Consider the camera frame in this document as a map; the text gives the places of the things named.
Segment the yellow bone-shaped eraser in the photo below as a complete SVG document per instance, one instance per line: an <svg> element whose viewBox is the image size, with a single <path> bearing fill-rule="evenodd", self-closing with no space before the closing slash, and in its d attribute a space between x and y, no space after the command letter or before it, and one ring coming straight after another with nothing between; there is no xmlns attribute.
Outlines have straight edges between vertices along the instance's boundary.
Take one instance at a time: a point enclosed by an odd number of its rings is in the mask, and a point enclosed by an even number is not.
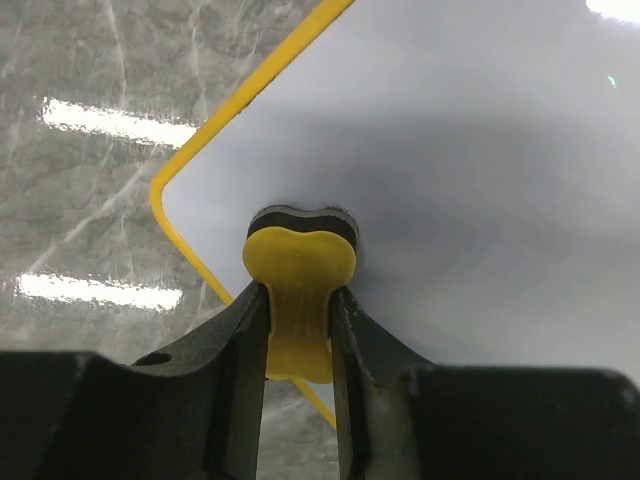
<svg viewBox="0 0 640 480"><path fill-rule="evenodd" d="M330 299L353 278L358 243L338 207L271 205L251 220L242 260L269 298L269 379L332 382Z"/></svg>

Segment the yellow framed whiteboard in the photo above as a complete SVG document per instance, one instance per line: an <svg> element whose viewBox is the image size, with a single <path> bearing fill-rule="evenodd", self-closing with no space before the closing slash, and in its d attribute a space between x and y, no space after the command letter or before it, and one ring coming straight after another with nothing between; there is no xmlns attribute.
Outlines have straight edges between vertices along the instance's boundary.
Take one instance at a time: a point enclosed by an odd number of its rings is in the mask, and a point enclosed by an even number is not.
<svg viewBox="0 0 640 480"><path fill-rule="evenodd" d="M351 290L422 356L613 370L637 405L638 3L320 3L151 187L224 299L273 204L354 218Z"/></svg>

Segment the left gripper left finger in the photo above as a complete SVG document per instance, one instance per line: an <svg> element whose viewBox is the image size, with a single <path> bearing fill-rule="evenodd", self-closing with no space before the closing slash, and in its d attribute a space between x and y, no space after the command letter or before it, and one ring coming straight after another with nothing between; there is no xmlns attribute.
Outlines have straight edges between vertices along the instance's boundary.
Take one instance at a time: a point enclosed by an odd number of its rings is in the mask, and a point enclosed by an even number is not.
<svg viewBox="0 0 640 480"><path fill-rule="evenodd" d="M268 332L268 296L253 283L131 365L84 351L3 352L2 477L254 478Z"/></svg>

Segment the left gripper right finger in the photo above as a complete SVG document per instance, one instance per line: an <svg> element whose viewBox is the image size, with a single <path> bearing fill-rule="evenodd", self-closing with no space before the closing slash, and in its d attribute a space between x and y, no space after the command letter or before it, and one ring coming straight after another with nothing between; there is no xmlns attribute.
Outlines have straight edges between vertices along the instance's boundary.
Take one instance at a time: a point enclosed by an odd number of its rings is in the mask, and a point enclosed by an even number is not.
<svg viewBox="0 0 640 480"><path fill-rule="evenodd" d="M438 365L329 303L343 479L635 479L639 392L602 369Z"/></svg>

